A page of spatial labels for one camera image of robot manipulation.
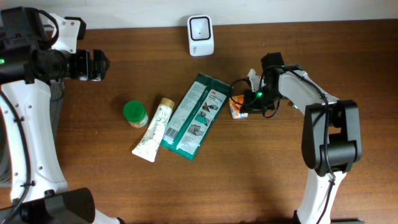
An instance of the jar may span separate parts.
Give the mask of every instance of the jar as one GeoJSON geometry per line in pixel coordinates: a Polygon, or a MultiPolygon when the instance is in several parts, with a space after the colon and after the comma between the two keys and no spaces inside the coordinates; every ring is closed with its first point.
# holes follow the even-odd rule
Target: jar
{"type": "Polygon", "coordinates": [[[135,128],[142,128],[148,123],[148,114],[144,105],[138,101],[130,101],[124,105],[123,115],[129,124],[135,128]]]}

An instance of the green lid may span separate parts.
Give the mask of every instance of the green lid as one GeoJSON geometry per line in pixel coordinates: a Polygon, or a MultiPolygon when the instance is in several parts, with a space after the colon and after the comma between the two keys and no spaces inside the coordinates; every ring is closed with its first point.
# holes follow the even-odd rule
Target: green lid
{"type": "Polygon", "coordinates": [[[145,118],[146,111],[144,105],[138,101],[130,101],[124,105],[124,117],[133,123],[138,123],[145,118]]]}

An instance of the teal and white package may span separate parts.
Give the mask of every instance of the teal and white package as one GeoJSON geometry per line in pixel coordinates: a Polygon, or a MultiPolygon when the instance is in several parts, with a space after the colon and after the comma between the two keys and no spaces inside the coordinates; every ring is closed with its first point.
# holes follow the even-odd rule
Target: teal and white package
{"type": "Polygon", "coordinates": [[[200,73],[169,121],[160,145],[192,160],[228,96],[228,84],[200,73]]]}

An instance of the wooden table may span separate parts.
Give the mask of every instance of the wooden table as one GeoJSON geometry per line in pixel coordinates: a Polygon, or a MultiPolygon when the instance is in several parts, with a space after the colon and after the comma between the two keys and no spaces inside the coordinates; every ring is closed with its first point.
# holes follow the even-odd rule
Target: wooden table
{"type": "MultiPolygon", "coordinates": [[[[283,101],[272,119],[232,120],[225,106],[193,161],[159,149],[131,154],[146,129],[130,127],[125,103],[150,116],[166,96],[181,101],[198,72],[231,83],[282,52],[323,89],[359,105],[363,157],[341,184],[332,218],[398,220],[398,21],[216,26],[215,53],[191,57],[185,27],[88,30],[79,49],[111,60],[103,82],[67,81],[56,140],[71,189],[88,187],[96,208],[126,223],[250,223],[291,218],[307,181],[303,115],[283,101]]],[[[1,189],[0,206],[9,206],[1,189]]]]}

